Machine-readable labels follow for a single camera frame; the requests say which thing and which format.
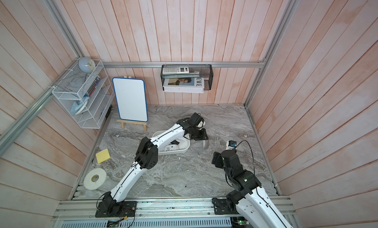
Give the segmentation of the white storage box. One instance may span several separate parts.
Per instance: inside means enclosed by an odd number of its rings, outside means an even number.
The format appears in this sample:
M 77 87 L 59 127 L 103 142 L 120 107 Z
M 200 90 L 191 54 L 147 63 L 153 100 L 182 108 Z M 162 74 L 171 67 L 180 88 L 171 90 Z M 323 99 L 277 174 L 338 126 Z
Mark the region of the white storage box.
M 170 144 L 177 140 L 179 145 Z M 185 138 L 184 130 L 169 129 L 166 131 L 157 131 L 153 134 L 151 142 L 158 147 L 158 155 L 183 154 L 187 152 L 190 147 L 190 140 Z

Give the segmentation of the silver mouse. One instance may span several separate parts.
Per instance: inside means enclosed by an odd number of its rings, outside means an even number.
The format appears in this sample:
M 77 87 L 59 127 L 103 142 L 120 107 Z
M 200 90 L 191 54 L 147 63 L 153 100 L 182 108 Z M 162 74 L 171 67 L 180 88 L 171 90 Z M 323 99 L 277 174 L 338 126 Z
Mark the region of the silver mouse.
M 209 148 L 209 140 L 202 141 L 203 149 L 207 150 Z

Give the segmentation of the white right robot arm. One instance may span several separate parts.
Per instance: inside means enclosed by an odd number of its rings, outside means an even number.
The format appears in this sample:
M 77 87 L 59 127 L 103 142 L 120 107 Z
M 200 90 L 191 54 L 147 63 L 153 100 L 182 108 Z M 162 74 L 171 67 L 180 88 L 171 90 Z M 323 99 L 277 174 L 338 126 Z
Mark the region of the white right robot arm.
M 239 214 L 254 228 L 292 227 L 255 174 L 243 169 L 236 150 L 215 152 L 212 164 L 224 170 L 226 180 L 233 188 L 225 199 L 212 199 L 215 214 Z

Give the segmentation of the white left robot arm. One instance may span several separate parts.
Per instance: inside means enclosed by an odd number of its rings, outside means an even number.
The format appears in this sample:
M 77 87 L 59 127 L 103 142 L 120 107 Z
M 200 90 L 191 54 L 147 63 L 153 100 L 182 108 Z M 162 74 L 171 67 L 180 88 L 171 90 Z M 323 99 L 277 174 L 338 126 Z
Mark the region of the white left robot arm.
M 200 114 L 194 113 L 191 117 L 178 120 L 171 128 L 155 137 L 142 138 L 129 171 L 111 191 L 99 197 L 101 202 L 96 205 L 95 217 L 117 217 L 131 214 L 132 206 L 126 205 L 125 199 L 139 178 L 157 164 L 159 153 L 163 152 L 163 149 L 170 143 L 185 135 L 188 135 L 190 140 L 208 140 L 204 126 L 204 118 Z

